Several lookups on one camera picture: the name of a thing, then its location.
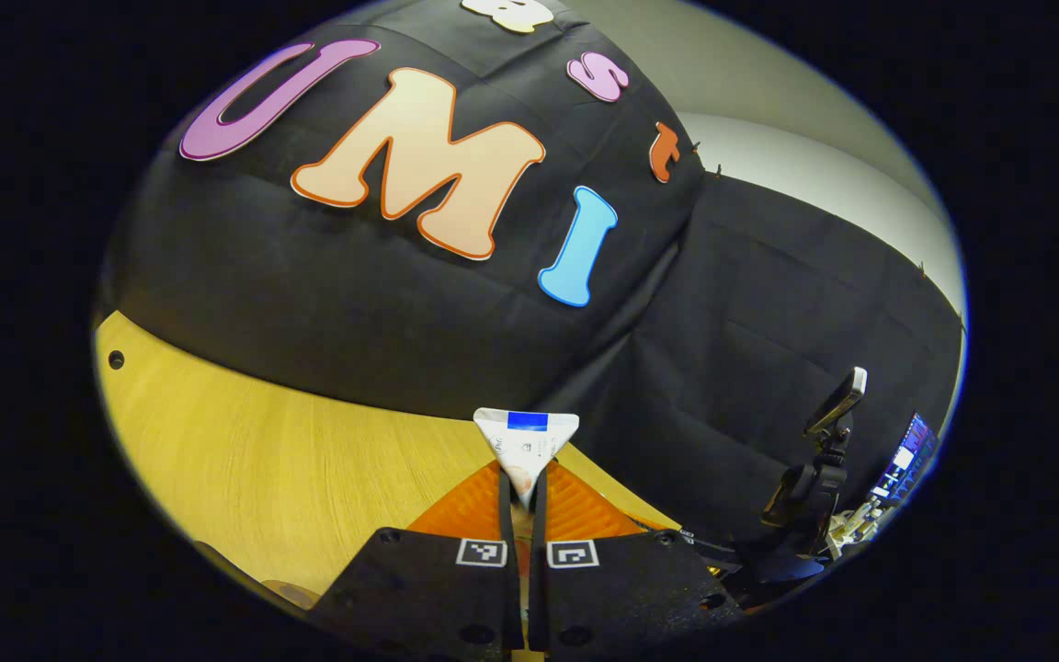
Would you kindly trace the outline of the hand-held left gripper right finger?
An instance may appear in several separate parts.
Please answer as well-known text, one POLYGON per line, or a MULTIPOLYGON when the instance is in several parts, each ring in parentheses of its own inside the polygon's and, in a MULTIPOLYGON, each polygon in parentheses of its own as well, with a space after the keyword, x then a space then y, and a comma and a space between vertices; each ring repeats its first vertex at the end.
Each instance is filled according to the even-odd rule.
POLYGON ((744 609, 680 532, 647 531, 558 462, 535 486, 527 645, 548 656, 652 656, 744 609))

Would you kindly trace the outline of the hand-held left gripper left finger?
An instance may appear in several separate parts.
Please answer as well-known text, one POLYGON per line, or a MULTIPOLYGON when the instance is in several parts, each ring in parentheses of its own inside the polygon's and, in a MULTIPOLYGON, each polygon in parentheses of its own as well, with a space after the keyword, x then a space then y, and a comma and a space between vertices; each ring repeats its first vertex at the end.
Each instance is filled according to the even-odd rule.
POLYGON ((394 659, 509 659, 524 648, 511 482, 488 462, 408 527, 379 527, 307 613, 394 659))

